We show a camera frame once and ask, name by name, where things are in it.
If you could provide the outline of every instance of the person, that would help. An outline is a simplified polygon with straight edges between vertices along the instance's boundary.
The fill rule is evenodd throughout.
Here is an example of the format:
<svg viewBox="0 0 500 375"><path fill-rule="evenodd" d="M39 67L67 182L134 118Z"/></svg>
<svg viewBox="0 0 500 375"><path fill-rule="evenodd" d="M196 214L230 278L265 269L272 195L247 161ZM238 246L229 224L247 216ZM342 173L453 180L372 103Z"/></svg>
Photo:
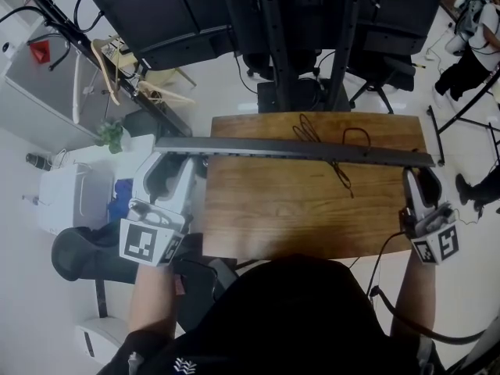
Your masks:
<svg viewBox="0 0 500 375"><path fill-rule="evenodd" d="M462 58L450 66L434 85L434 100L439 108L449 92L457 102L465 91L481 85L500 61L500 19L496 5L486 4L474 35L466 43Z"/></svg>
<svg viewBox="0 0 500 375"><path fill-rule="evenodd" d="M412 252L396 309L431 329L435 294L434 266ZM257 266L174 339L176 311L171 269L139 266L130 334L99 375L444 372L429 339L397 320L384 334L339 262L293 255Z"/></svg>
<svg viewBox="0 0 500 375"><path fill-rule="evenodd" d="M456 190L459 193L462 205L469 200L474 202L474 209L479 213L486 204L500 199L500 166L495 166L492 171L477 185L468 184L461 173L455 178Z"/></svg>

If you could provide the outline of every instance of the black shirt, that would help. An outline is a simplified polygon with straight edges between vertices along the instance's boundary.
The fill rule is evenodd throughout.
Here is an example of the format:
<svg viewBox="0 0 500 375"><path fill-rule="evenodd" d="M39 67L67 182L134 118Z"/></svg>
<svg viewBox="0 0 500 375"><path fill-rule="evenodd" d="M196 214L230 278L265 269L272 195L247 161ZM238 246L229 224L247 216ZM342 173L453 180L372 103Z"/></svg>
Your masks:
<svg viewBox="0 0 500 375"><path fill-rule="evenodd" d="M137 375L421 372L417 351L384 334L346 266L303 256L249 270L173 341L133 332L99 375L128 375L134 352L144 360Z"/></svg>

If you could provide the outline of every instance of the white floor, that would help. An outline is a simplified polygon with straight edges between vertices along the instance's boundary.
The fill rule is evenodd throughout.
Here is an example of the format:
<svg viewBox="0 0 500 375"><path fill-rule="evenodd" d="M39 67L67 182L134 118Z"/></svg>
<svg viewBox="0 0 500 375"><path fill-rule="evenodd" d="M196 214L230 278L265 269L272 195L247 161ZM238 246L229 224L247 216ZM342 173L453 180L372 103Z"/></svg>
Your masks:
<svg viewBox="0 0 500 375"><path fill-rule="evenodd" d="M438 59L426 59L427 47L431 46L448 28L450 19L440 9L432 26L426 46L422 52L413 57L413 62L427 66L426 69L417 68L415 90L412 93L396 91L387 87L387 96L396 114L418 116L423 128L427 143L427 151L438 159L438 144L430 117L426 114L428 105L434 107L438 124L442 125L454 115L451 106L442 110L435 107L431 88L438 80ZM441 57L441 68L448 68L456 58L444 50L446 42L452 37L449 31L433 47ZM326 59L322 65L322 74L327 76L331 69L333 56ZM243 69L243 79L252 89L256 90L257 80L246 76L246 67L240 59ZM193 98L197 105L191 108L178 109L183 119L191 126L195 136L208 136L212 118L214 116L236 115L252 113L248 111L247 103L255 103L256 96L247 91L238 77L238 68L231 54L224 55L216 60L202 62L184 68L197 83L196 88L190 88L185 80L177 81L176 89L183 95ZM363 84L363 81L347 75L344 81L348 96L354 93ZM477 91L464 94L465 105ZM371 113L386 113L387 110L375 93L365 93L356 102L356 111ZM472 120L486 121L488 117L500 119L500 111L490 95L485 95L467 114ZM454 124L442 134L442 141L446 154L444 168L450 185L450 199L460 208L460 215L465 221L477 219L472 205L460 206L458 195L454 187L457 173L463 173L471 183L479 182L488 173L495 162L495 154L489 133L482 128L472 127L464 123ZM195 193L194 228L201 230L204 184L197 186ZM466 336L475 334L484 329L494 319L500 306L498 281L500 280L500 266L497 258L500 256L500 216L495 210L500 204L491 204L484 210L479 224L468 226L460 223L462 251L450 263L437 269L437 319L435 330L450 336ZM376 280L386 295L395 302L402 275L405 271L409 252L385 255L377 271ZM352 268L358 282L363 288L367 287L373 270L375 257L360 259ZM353 259L342 260L349 264ZM107 285L109 314L120 318L127 318L128 302L130 300L130 285ZM381 302L377 304L377 315L385 330L391 323L391 315ZM446 366L464 356L471 345L455 347L438 344L438 351Z"/></svg>

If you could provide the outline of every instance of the desk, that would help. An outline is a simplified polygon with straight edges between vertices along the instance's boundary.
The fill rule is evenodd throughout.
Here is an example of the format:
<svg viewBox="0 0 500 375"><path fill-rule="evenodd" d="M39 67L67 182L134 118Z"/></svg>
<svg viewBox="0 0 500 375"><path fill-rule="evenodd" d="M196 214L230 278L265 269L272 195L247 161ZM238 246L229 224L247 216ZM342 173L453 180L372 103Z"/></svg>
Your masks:
<svg viewBox="0 0 500 375"><path fill-rule="evenodd" d="M372 146L425 152L419 119L354 112L308 112L322 141L341 143L343 130L361 127ZM293 139L296 112L226 116L212 122L212 136ZM346 143L366 145L361 132ZM376 255L399 230L405 205L402 169L341 163L352 181L351 199L325 162L212 157L205 198L203 254L273 259L302 253L324 259ZM404 237L386 252L408 250Z"/></svg>

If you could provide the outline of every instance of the black stand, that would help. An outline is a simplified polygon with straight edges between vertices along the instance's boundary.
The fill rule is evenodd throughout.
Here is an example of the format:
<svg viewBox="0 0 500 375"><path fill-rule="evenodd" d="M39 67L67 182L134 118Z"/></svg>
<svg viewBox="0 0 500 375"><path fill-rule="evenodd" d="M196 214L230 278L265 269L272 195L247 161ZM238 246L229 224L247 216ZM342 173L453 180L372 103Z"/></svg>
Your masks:
<svg viewBox="0 0 500 375"><path fill-rule="evenodd" d="M344 111L341 108L343 106L341 103L345 99L342 81L347 69L358 21L359 0L345 0L345 6L340 16L340 37L334 63L330 79L327 85L324 85L325 96L309 97L309 100L306 99L306 103L300 101L303 94L298 91L305 85L299 83L298 74L289 62L288 45L279 0L259 0L259 4L262 10L262 25L267 36L266 43L273 58L274 70L274 84L269 84L267 87L260 86L261 84L258 86L258 95L261 94L260 89L262 88L262 96L259 96L259 112L294 111L293 108L296 106L302 107L302 110L311 111Z"/></svg>
<svg viewBox="0 0 500 375"><path fill-rule="evenodd" d="M57 8L56 5L51 4L48 0L33 0L33 2L41 10L45 18L44 25L46 27L55 28L70 44L80 50L80 52L87 57L97 68L101 68L98 60L95 58L91 50L91 41L83 32L77 31L71 27L70 20ZM105 64L109 70L109 77L114 82L115 80L115 65L107 57L104 58ZM139 107L148 112L156 121L161 123L168 133L172 136L191 136L192 132L188 125L186 125L180 117L167 105L163 108L153 104L145 95L137 91L135 86L128 80L127 76L118 71L118 82L120 87L128 93L130 99L135 102Z"/></svg>
<svg viewBox="0 0 500 375"><path fill-rule="evenodd" d="M387 107L389 114L394 114L394 110L391 107L391 103L389 102L388 97L385 95L382 87L370 80L367 80L366 83L355 93L355 95L352 96L351 100L349 100L349 105L351 109L356 108L356 103L355 103L356 99L359 96L361 96L365 91L376 91L380 96L380 98L382 99L382 102L384 102L385 106Z"/></svg>
<svg viewBox="0 0 500 375"><path fill-rule="evenodd" d="M447 130L452 124L454 124L456 121L462 121L465 123L469 123L471 125L477 125L478 127L483 127L485 129L489 129L491 132L491 136L493 137L493 143L495 145L495 150L497 153L497 158L500 157L498 154L498 144L500 144L500 141L496 141L495 139L495 134L493 131L500 132L500 129L493 127L490 123L481 123L477 121L472 121L468 120L467 118L462 118L463 114L465 114L467 111L469 111L474 104L476 104L481 97L483 97L489 90L490 88L495 84L495 82L500 78L500 70L495 72L493 77L484 85L484 87L475 95L470 102L466 104L466 106L461 109L453 118L451 118L445 125L443 125L441 128L438 127L438 124L436 123L436 117L434 116L434 111L432 110L432 107L429 105L429 109L427 110L427 114L430 116L432 119L432 124L434 125L434 130L436 131L436 137L437 137L437 146L439 147L439 155L440 159L437 161L437 164L439 166L443 166L445 164L445 154L443 153L443 144L441 143L441 134Z"/></svg>

